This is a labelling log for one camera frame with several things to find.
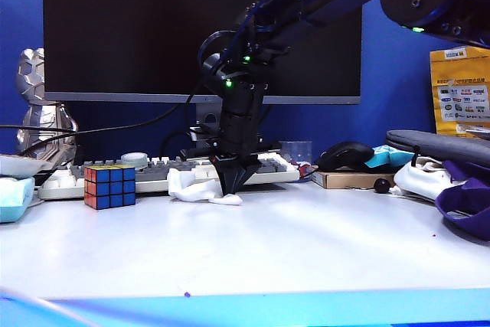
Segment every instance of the black mouse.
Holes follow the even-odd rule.
[[[357,166],[374,155],[374,150],[359,142],[340,142],[333,145],[315,160],[318,170],[331,172],[342,166]]]

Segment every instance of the blue cube face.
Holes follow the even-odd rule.
[[[110,181],[123,181],[123,170],[121,168],[111,168],[109,176]]]
[[[95,183],[96,192],[95,195],[109,195],[109,183]]]
[[[136,204],[136,195],[134,193],[128,193],[123,195],[124,199],[124,205],[125,206],[130,206],[132,204]]]
[[[123,192],[123,182],[122,181],[115,181],[112,183],[109,183],[110,186],[110,194],[111,195],[120,195]]]
[[[110,207],[121,207],[121,206],[123,206],[123,195],[111,195]]]
[[[96,170],[96,181],[109,181],[109,170]]]
[[[122,191],[124,193],[134,193],[136,191],[136,183],[134,181],[124,181]]]
[[[124,168],[122,176],[124,177],[123,180],[135,180],[136,177],[135,168]]]
[[[110,207],[109,196],[97,197],[96,198],[96,209],[97,210],[105,210]]]

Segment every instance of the rubik's cube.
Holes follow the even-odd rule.
[[[85,204],[96,210],[130,206],[136,203],[135,168],[126,165],[87,166]]]

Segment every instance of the clear plastic cup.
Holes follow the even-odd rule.
[[[312,141],[281,141],[280,155],[293,165],[312,163]]]

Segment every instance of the silver robot figure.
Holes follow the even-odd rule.
[[[29,104],[22,125],[42,128],[78,130],[64,104],[44,100],[44,49],[21,52],[16,76],[17,90]],[[24,151],[37,142],[58,136],[60,132],[20,129],[17,132],[17,150]],[[53,162],[54,167],[66,165],[75,158],[77,146],[74,137],[55,140],[35,149],[28,155],[34,159]]]

